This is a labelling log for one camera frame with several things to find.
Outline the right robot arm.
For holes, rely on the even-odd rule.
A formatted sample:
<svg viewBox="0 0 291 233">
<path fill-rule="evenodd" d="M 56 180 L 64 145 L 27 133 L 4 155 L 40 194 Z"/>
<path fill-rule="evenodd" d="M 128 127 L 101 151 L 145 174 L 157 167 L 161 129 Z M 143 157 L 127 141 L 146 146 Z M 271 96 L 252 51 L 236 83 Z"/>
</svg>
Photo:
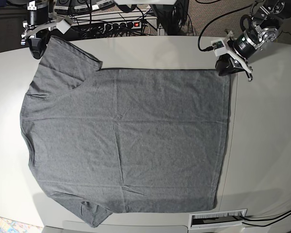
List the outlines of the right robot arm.
<svg viewBox="0 0 291 233">
<path fill-rule="evenodd" d="M 27 10 L 27 19 L 23 21 L 24 32 L 21 45 L 28 45 L 34 59 L 41 59 L 50 39 L 50 31 L 43 28 L 49 23 L 48 0 L 8 0 L 8 5 Z"/>
</svg>

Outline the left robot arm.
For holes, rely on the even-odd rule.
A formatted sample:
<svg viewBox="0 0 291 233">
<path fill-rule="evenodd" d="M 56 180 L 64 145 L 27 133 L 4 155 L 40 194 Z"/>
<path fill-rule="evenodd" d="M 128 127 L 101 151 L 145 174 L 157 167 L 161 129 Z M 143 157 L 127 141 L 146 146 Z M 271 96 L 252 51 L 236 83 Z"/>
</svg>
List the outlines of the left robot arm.
<svg viewBox="0 0 291 233">
<path fill-rule="evenodd" d="M 219 76 L 246 72 L 252 81 L 252 68 L 248 59 L 266 43 L 279 37 L 279 29 L 284 20 L 291 18 L 291 0 L 267 0 L 255 13 L 250 12 L 240 19 L 242 33 L 235 38 L 233 31 L 225 38 L 211 42 L 218 60 L 215 69 Z"/>
</svg>

